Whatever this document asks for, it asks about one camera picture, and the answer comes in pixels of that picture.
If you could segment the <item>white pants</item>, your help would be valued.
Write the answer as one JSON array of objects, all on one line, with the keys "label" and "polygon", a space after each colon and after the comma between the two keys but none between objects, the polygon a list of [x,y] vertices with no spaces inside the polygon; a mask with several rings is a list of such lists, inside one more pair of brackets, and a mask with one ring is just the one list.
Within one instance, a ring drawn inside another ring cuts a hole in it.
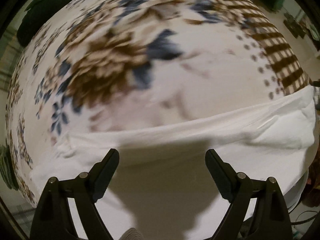
[{"label": "white pants", "polygon": [[314,90],[181,124],[106,133],[69,132],[42,154],[30,176],[39,196],[47,180],[72,179],[111,148],[119,166],[97,210],[114,239],[135,228],[145,239],[205,239],[227,211],[205,153],[252,179],[276,178],[287,193],[317,152]]}]

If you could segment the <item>folded grey-green clothes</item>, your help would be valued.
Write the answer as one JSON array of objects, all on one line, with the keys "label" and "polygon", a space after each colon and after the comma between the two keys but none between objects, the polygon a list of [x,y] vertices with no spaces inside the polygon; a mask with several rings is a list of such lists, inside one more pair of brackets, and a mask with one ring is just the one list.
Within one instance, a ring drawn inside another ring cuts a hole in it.
[{"label": "folded grey-green clothes", "polygon": [[18,183],[12,165],[9,146],[1,145],[0,148],[1,176],[6,186],[11,190],[18,190]]}]

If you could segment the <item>brown checkered bed sheet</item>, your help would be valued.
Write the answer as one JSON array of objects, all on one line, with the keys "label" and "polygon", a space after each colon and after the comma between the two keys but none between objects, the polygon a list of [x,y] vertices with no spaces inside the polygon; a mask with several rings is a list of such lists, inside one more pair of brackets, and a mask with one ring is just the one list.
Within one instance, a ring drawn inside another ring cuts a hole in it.
[{"label": "brown checkered bed sheet", "polygon": [[310,85],[298,57],[284,35],[250,0],[210,0],[217,14],[244,32],[245,52],[257,64],[271,99],[287,96]]}]

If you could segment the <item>floral bed blanket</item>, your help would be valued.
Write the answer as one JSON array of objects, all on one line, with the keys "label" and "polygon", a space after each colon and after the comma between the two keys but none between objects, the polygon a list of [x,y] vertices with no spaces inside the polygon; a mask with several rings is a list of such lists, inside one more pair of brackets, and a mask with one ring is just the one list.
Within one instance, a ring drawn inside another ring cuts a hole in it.
[{"label": "floral bed blanket", "polygon": [[72,0],[24,48],[5,122],[23,198],[67,133],[120,132],[211,117],[271,99],[244,32],[210,0]]}]

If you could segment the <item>dark shoes on floor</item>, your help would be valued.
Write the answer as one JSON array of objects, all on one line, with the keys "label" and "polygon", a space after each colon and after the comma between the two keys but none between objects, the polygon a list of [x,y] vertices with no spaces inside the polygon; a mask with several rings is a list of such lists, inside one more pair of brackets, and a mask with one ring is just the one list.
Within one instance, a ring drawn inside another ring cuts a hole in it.
[{"label": "dark shoes on floor", "polygon": [[305,35],[308,33],[306,28],[306,14],[303,13],[302,16],[298,16],[297,18],[294,18],[292,15],[290,15],[288,12],[284,14],[285,20],[283,20],[283,23],[285,27],[290,31],[290,33],[294,36],[294,38],[304,38]]}]

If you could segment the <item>dark green duvet bundle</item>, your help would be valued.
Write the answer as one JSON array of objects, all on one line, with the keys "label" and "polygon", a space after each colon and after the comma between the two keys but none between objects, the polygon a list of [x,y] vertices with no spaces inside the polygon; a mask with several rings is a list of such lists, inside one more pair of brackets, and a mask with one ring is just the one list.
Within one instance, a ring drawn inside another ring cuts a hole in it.
[{"label": "dark green duvet bundle", "polygon": [[26,47],[40,28],[72,0],[33,0],[25,9],[27,12],[17,31],[17,39]]}]

